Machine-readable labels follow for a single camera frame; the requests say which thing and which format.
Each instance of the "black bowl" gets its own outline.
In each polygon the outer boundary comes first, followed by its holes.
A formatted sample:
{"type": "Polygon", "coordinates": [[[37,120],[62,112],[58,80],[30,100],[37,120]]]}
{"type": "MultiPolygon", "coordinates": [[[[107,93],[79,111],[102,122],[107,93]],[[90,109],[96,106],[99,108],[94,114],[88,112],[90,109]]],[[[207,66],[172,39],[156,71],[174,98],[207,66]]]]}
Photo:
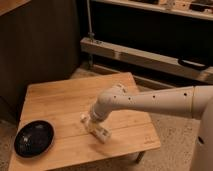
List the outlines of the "black bowl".
{"type": "Polygon", "coordinates": [[[16,135],[14,148],[25,158],[34,157],[46,151],[54,136],[53,127],[46,121],[33,121],[25,125],[16,135]]]}

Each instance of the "table leg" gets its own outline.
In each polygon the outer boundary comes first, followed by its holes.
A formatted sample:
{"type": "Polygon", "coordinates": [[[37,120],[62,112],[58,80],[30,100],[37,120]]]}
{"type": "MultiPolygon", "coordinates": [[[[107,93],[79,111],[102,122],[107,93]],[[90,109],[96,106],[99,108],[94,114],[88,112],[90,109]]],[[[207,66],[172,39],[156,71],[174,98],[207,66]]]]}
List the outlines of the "table leg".
{"type": "Polygon", "coordinates": [[[135,162],[136,162],[137,164],[140,163],[140,161],[141,161],[141,159],[143,158],[144,154],[145,154],[145,151],[139,152],[138,157],[137,157],[136,160],[135,160],[135,162]]]}

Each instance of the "small wooden table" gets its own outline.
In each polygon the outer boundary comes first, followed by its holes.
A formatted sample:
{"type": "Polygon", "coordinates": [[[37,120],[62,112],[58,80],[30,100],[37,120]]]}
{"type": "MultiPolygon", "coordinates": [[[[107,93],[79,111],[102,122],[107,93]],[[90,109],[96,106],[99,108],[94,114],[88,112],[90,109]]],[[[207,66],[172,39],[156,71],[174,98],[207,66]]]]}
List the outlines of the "small wooden table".
{"type": "Polygon", "coordinates": [[[148,113],[122,110],[112,112],[103,123],[112,133],[100,143],[80,122],[97,95],[121,83],[138,92],[130,73],[33,84],[28,87],[19,129],[34,120],[50,122],[55,131],[52,147],[44,154],[23,159],[12,152],[9,171],[39,171],[72,166],[160,147],[148,113]]]}

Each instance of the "wooden table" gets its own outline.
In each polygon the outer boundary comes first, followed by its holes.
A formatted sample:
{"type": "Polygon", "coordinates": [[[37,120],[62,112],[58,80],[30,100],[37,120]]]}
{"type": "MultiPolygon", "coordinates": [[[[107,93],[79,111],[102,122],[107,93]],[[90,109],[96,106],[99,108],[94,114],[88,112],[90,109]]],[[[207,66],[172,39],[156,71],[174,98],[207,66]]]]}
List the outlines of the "wooden table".
{"type": "Polygon", "coordinates": [[[19,129],[31,121],[46,120],[54,127],[54,142],[46,153],[32,159],[22,159],[13,151],[9,171],[49,170],[160,147],[145,112],[112,112],[103,123],[112,133],[106,144],[85,131],[81,114],[88,112],[101,91],[116,83],[125,85],[129,92],[138,92],[130,73],[30,85],[19,129]]]}

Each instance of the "metal rack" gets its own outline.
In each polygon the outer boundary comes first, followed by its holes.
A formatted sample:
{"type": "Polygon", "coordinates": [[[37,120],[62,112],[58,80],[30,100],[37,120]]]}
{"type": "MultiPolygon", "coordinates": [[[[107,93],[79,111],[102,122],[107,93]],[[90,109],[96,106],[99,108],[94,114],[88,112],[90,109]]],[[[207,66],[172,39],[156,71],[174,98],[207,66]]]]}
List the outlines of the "metal rack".
{"type": "MultiPolygon", "coordinates": [[[[127,0],[92,0],[92,1],[126,6],[130,8],[163,12],[168,14],[181,15],[186,17],[193,17],[203,20],[210,20],[210,21],[213,20],[213,15],[173,9],[174,0],[167,0],[167,5],[165,5],[165,7],[127,0]]],[[[90,64],[93,63],[92,55],[99,55],[106,58],[134,64],[137,66],[166,72],[176,76],[181,76],[201,81],[204,83],[213,84],[213,67],[208,67],[204,70],[197,70],[187,66],[180,65],[178,59],[176,58],[159,55],[156,53],[150,53],[94,39],[95,33],[93,32],[91,24],[92,19],[91,19],[90,0],[87,0],[87,9],[89,20],[89,38],[85,37],[81,40],[81,48],[83,52],[87,52],[90,54],[90,64]]],[[[198,63],[189,61],[186,62],[190,63],[191,65],[195,66],[197,65],[198,67],[200,66],[200,64],[198,63]]]]}

